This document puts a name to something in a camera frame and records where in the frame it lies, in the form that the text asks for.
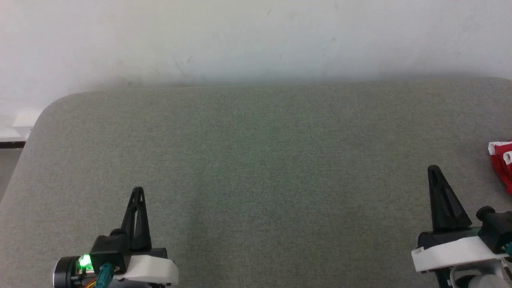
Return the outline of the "grey fabric sofa cushion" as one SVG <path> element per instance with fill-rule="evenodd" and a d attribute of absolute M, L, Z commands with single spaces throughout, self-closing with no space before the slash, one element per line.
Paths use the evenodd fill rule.
<path fill-rule="evenodd" d="M 411 250 L 427 168 L 470 215 L 512 210 L 488 143 L 512 80 L 129 89 L 41 113 L 0 203 L 0 288 L 53 288 L 59 258 L 118 228 L 142 186 L 181 288 L 438 288 Z"/>

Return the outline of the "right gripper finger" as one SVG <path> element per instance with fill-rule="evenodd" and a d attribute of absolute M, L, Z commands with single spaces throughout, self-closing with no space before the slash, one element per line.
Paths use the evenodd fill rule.
<path fill-rule="evenodd" d="M 427 173 L 433 232 L 448 233 L 469 228 L 472 221 L 439 166 L 428 166 Z"/>

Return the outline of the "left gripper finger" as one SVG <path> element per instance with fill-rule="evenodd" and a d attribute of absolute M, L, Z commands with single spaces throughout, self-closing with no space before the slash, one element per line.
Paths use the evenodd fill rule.
<path fill-rule="evenodd" d="M 137 245 L 137 213 L 138 213 L 138 203 L 139 203 L 139 187 L 135 187 L 132 190 L 130 195 L 130 199 L 128 201 L 128 205 L 126 208 L 126 212 L 122 221 L 121 228 L 130 239 L 131 245 Z"/>
<path fill-rule="evenodd" d="M 134 188 L 136 205 L 136 225 L 134 230 L 134 250 L 147 251 L 152 249 L 150 228 L 148 222 L 148 212 L 146 207 L 146 197 L 142 187 Z"/>

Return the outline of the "red towel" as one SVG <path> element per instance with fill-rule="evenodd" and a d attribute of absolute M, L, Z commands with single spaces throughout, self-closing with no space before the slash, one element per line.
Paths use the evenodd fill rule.
<path fill-rule="evenodd" d="M 512 195 L 512 141 L 489 142 L 488 152 L 494 171 L 505 185 L 505 191 Z"/>

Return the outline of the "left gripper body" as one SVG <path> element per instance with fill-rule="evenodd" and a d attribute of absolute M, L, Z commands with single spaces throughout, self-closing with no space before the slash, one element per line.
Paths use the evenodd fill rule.
<path fill-rule="evenodd" d="M 124 274 L 115 276 L 115 286 L 177 286 L 179 269 L 166 248 L 134 254 Z"/>

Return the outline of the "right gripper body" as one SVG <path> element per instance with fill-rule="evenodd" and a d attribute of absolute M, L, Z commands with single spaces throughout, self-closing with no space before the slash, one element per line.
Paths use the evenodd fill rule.
<path fill-rule="evenodd" d="M 508 257 L 488 248 L 478 236 L 479 231 L 479 227 L 471 227 L 447 233 L 420 233 L 418 247 L 411 251 L 415 271 L 430 272 Z"/>

